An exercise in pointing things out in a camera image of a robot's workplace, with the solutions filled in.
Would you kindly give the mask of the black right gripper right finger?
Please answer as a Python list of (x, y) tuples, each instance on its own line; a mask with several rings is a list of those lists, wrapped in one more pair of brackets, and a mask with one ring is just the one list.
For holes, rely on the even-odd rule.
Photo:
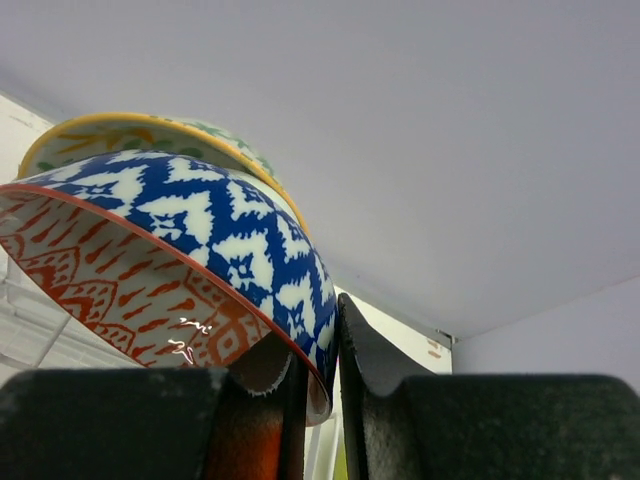
[(635, 479), (639, 398), (603, 375), (436, 374), (347, 295), (339, 367), (352, 479)]

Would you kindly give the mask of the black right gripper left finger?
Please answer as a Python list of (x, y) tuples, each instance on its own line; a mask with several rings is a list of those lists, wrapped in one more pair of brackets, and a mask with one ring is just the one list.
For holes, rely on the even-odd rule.
[(227, 368), (26, 371), (1, 390), (1, 475), (299, 479), (305, 405), (274, 335)]

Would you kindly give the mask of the red rimmed patterned bowl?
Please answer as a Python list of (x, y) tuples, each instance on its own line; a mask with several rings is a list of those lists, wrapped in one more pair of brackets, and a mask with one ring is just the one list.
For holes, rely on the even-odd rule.
[(161, 151), (90, 156), (2, 186), (1, 245), (138, 364), (234, 368), (260, 395), (296, 355), (308, 423), (329, 417), (333, 282), (298, 222), (239, 173)]

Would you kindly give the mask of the blue zigzag patterned bowl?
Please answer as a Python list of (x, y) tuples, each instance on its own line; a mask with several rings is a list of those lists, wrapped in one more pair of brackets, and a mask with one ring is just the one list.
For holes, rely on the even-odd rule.
[(200, 120), (134, 112), (75, 117), (53, 126), (31, 145), (17, 177), (33, 176), (99, 153), (131, 149), (178, 153), (245, 172), (272, 188), (291, 208), (301, 228), (309, 230), (266, 158), (238, 135)]

